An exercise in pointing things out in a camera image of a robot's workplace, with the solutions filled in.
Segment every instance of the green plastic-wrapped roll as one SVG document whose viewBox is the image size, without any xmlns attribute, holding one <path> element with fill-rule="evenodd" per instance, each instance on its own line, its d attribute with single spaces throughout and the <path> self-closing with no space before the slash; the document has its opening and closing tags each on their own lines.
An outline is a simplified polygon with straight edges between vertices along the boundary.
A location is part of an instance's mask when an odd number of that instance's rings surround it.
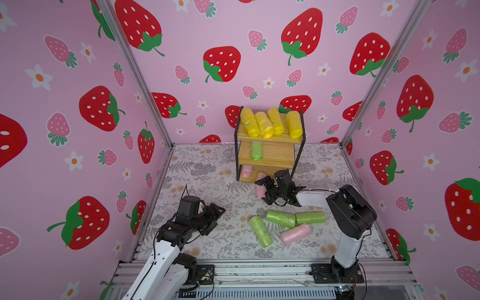
<svg viewBox="0 0 480 300">
<path fill-rule="evenodd" d="M 323 212 L 308 212 L 308 213 L 298 213 L 295 214 L 297 219 L 297 224 L 315 224 L 315 223 L 325 223 L 326 217 Z"/>
<path fill-rule="evenodd" d="M 252 159 L 253 160 L 262 159 L 262 143 L 261 142 L 252 142 Z"/>
<path fill-rule="evenodd" d="M 276 212 L 274 210 L 269 210 L 267 212 L 267 221 L 282 225 L 288 228 L 295 227 L 295 215 L 294 214 L 286 214 L 281 212 Z"/>
<path fill-rule="evenodd" d="M 265 228 L 264 222 L 262 218 L 259 216 L 253 216 L 249 221 L 248 224 L 252 227 L 253 231 L 258 237 L 258 241 L 260 242 L 260 245 L 262 247 L 268 247 L 270 246 L 273 241 L 270 235 L 267 232 L 267 229 Z"/>
</svg>

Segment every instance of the yellow plastic-wrapped roll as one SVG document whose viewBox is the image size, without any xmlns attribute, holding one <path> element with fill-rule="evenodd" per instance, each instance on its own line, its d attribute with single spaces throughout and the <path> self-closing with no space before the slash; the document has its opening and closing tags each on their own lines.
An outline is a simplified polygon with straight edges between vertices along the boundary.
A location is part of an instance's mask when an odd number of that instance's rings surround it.
<svg viewBox="0 0 480 300">
<path fill-rule="evenodd" d="M 300 113 L 298 111 L 292 110 L 285 117 L 287 121 L 288 131 L 290 132 L 290 137 L 296 139 L 301 137 L 303 130 L 301 127 Z"/>
<path fill-rule="evenodd" d="M 280 118 L 280 113 L 278 112 L 278 109 L 269 109 L 268 118 L 272 122 L 273 128 L 275 129 L 275 134 L 282 134 L 285 131 L 285 127 L 283 127 L 282 119 Z"/>
<path fill-rule="evenodd" d="M 260 135 L 260 129 L 257 125 L 257 119 L 253 114 L 253 111 L 248 108 L 244 108 L 240 113 L 240 121 L 245 125 L 245 130 L 249 137 L 257 137 Z"/>
<path fill-rule="evenodd" d="M 263 111 L 259 111 L 255 114 L 257 119 L 258 128 L 260 128 L 260 134 L 264 139 L 270 138 L 274 133 L 273 125 L 267 117 L 267 114 Z"/>
</svg>

